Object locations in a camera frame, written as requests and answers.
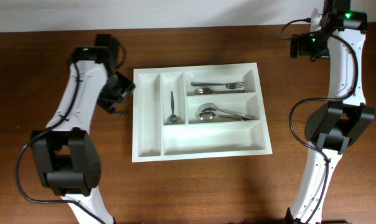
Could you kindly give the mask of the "metal fork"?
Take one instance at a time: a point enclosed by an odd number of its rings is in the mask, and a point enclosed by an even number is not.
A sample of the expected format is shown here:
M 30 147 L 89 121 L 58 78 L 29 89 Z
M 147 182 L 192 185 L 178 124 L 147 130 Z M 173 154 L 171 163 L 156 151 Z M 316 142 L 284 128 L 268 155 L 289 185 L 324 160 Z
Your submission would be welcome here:
M 231 83 L 206 83 L 206 82 L 191 82 L 191 86 L 223 86 L 229 90 L 235 90 L 243 88 L 245 86 L 244 82 L 231 82 Z
M 230 94 L 230 93 L 244 93 L 245 90 L 225 90 L 217 91 L 213 90 L 210 87 L 196 88 L 194 90 L 194 95 L 216 95 L 216 94 Z

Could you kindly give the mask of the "large metal spoon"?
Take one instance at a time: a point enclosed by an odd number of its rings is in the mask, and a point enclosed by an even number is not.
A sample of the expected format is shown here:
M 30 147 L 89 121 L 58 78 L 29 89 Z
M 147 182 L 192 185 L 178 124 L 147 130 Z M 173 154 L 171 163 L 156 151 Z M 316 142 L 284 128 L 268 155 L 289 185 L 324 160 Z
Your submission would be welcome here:
M 217 114 L 213 111 L 205 111 L 205 112 L 197 111 L 195 113 L 195 117 L 199 120 L 211 120 L 211 119 L 216 119 L 216 118 L 238 119 L 242 121 L 253 120 L 253 118 L 247 118 L 243 116 Z
M 254 119 L 254 117 L 252 115 L 249 115 L 249 114 L 239 113 L 239 112 L 236 112 L 236 111 L 230 111 L 230 110 L 225 110 L 225 109 L 220 109 L 213 103 L 203 104 L 203 105 L 198 107 L 198 110 L 201 111 L 201 112 L 219 111 L 219 112 L 222 112 L 222 113 L 227 113 L 227 114 L 230 114 L 230 115 L 238 116 L 238 117 L 242 118 L 243 120 L 253 120 Z

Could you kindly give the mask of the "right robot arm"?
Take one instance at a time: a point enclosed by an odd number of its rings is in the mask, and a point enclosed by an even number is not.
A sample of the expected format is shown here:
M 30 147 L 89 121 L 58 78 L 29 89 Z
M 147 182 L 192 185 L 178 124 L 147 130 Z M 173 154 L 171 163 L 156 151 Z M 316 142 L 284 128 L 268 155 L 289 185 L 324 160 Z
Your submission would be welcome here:
M 304 21 L 310 32 L 281 35 L 290 42 L 290 56 L 310 61 L 328 59 L 328 96 L 307 119 L 304 139 L 308 156 L 299 192 L 286 211 L 284 223 L 322 223 L 322 206 L 332 174 L 343 154 L 370 126 L 375 110 L 366 105 L 362 89 L 362 51 L 367 33 L 367 14 L 353 11 L 350 0 L 325 1 Z

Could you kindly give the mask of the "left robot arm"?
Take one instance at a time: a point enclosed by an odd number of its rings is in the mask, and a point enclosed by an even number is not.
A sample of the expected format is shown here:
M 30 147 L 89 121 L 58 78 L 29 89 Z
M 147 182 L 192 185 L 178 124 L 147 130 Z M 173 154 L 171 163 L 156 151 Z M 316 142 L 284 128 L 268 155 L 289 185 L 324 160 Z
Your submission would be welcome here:
M 115 108 L 133 94 L 134 83 L 118 69 L 124 60 L 123 45 L 110 34 L 98 34 L 95 43 L 77 47 L 70 57 L 70 76 L 59 107 L 43 131 L 33 131 L 26 148 L 33 153 L 43 187 L 56 200 L 41 204 L 66 203 L 79 223 L 115 223 L 99 191 L 101 160 L 90 137 L 96 106 L 117 117 Z

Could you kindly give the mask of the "white cutlery tray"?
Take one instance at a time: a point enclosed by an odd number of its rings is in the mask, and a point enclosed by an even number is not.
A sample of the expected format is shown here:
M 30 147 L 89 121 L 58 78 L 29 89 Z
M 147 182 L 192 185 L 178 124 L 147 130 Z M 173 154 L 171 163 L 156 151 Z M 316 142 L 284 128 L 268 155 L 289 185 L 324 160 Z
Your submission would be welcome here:
M 272 153 L 256 63 L 191 67 L 141 68 L 133 72 L 132 161 L 171 161 Z M 194 95 L 196 88 L 229 90 L 223 86 L 191 86 L 191 82 L 244 82 L 244 93 Z M 171 115 L 174 94 L 176 123 Z M 220 109 L 252 115 L 253 120 L 199 120 L 198 107 L 213 103 Z

